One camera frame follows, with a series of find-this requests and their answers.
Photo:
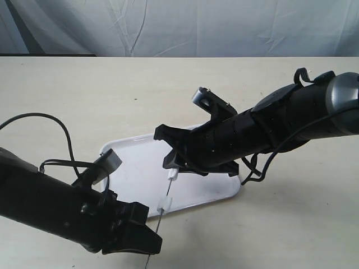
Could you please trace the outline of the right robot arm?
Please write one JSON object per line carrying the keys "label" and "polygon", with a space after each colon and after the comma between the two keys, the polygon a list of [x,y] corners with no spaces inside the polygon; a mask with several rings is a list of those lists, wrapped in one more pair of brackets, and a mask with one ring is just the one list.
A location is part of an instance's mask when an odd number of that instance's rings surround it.
{"label": "right robot arm", "polygon": [[358,74],[329,71],[309,79],[298,69],[293,83],[237,112],[211,90],[192,98],[210,114],[194,129],[156,127],[154,139],[170,145],[163,168],[202,176],[239,173],[237,160],[254,154],[292,151],[310,140],[358,134]]}

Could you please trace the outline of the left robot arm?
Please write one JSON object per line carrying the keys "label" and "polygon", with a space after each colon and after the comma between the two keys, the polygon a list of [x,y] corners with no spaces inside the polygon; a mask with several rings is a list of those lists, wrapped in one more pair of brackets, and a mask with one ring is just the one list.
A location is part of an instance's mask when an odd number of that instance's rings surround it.
{"label": "left robot arm", "polygon": [[158,254],[162,238],[146,225],[148,206],[119,201],[113,191],[91,187],[121,163],[107,150],[86,165],[81,179],[67,184],[1,149],[1,216],[78,243],[91,253]]}

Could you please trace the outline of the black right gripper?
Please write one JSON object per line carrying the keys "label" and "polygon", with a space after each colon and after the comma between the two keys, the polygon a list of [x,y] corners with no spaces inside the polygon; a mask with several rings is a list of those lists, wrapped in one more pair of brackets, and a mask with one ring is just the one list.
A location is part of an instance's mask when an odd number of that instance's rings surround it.
{"label": "black right gripper", "polygon": [[171,150],[165,156],[164,169],[237,174],[236,159],[271,149],[271,116],[252,108],[222,121],[210,120],[193,130],[161,124],[153,139],[179,149],[179,154]]}

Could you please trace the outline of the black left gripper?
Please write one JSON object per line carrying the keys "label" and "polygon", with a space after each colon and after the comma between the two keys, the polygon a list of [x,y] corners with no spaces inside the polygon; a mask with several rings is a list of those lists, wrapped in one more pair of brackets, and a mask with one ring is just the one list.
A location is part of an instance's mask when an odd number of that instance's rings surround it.
{"label": "black left gripper", "polygon": [[148,226],[149,208],[112,192],[81,192],[81,245],[89,252],[159,254],[163,239]]}

